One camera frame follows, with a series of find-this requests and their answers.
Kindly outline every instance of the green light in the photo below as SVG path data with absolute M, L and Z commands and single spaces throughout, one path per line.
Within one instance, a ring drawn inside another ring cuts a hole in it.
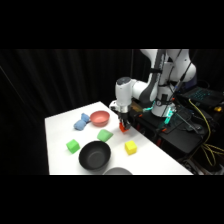
M 167 118 L 164 122 L 165 124 L 169 124 L 172 115 L 173 115 L 173 111 L 169 108 L 168 113 L 167 113 Z

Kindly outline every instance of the table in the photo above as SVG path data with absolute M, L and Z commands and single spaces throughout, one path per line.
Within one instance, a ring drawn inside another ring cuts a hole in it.
M 110 120 L 106 127 L 98 128 L 89 123 L 83 131 L 73 128 L 73 125 L 81 119 L 82 113 L 91 115 L 98 110 L 110 113 Z M 192 175 L 134 128 L 122 133 L 119 129 L 117 115 L 101 102 L 46 118 L 45 128 L 51 175 L 102 175 L 114 167 L 125 168 L 133 175 Z M 97 135 L 101 129 L 106 129 L 114 134 L 107 142 L 112 152 L 111 159 L 104 170 L 90 173 L 80 166 L 78 157 L 82 147 L 89 142 L 97 141 Z M 66 144 L 72 139 L 78 141 L 81 146 L 81 149 L 75 154 L 71 154 L 66 147 Z M 125 151 L 124 144 L 131 140 L 138 146 L 138 151 L 129 156 Z

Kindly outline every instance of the cable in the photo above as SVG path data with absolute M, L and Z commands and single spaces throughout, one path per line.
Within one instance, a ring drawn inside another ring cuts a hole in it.
M 215 155 L 214 155 L 214 153 L 215 153 L 215 154 L 219 154 L 219 155 L 224 155 L 224 153 L 220 153 L 220 152 L 213 151 L 211 148 L 214 148 L 214 149 L 216 149 L 216 150 L 220 150 L 220 151 L 222 151 L 222 152 L 224 152 L 224 150 L 223 150 L 223 149 L 220 149 L 220 148 L 218 148 L 218 147 L 216 147 L 216 146 L 206 144 L 206 143 L 208 142 L 208 140 L 210 139 L 210 137 L 211 137 L 211 128 L 210 128 L 210 126 L 209 126 L 209 124 L 208 124 L 208 121 L 207 121 L 207 119 L 205 118 L 204 114 L 198 109 L 197 106 L 195 106 L 195 105 L 191 102 L 190 99 L 189 99 L 189 102 L 190 102 L 190 104 L 191 104 L 191 105 L 192 105 L 192 106 L 193 106 L 193 107 L 194 107 L 194 108 L 201 114 L 201 116 L 204 118 L 205 123 L 206 123 L 207 126 L 208 126 L 208 132 L 209 132 L 208 137 L 207 137 L 207 139 L 205 140 L 205 142 L 202 143 L 202 145 L 200 145 L 200 146 L 196 149 L 196 151 L 194 152 L 194 154 L 190 157 L 190 160 L 191 160 L 191 158 L 197 153 L 197 151 L 198 151 L 200 148 L 202 148 L 203 151 L 204 151 L 204 153 L 205 153 L 205 156 L 206 156 L 206 158 L 207 158 L 207 160 L 208 160 L 208 162 L 209 162 L 209 164 L 210 164 L 211 166 L 215 166 L 215 165 L 216 165 L 216 159 L 215 159 Z M 207 154 L 206 151 L 209 151 L 209 152 L 211 153 L 211 155 L 212 155 L 212 157 L 213 157 L 213 160 L 214 160 L 214 163 L 213 163 L 213 164 L 211 163 L 211 160 L 209 159 L 208 154 Z

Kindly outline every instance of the green cube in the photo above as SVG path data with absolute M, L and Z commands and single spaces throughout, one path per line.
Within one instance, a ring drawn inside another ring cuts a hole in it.
M 68 144 L 66 144 L 68 147 L 68 150 L 74 154 L 80 149 L 79 143 L 75 140 L 70 141 Z
M 101 130 L 98 134 L 97 138 L 102 142 L 107 142 L 114 134 L 107 130 Z

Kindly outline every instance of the black bowl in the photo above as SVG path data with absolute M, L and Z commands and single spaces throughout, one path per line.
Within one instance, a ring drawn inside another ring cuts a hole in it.
M 99 171 L 110 160 L 110 147 L 101 141 L 90 142 L 79 154 L 80 165 L 89 171 Z

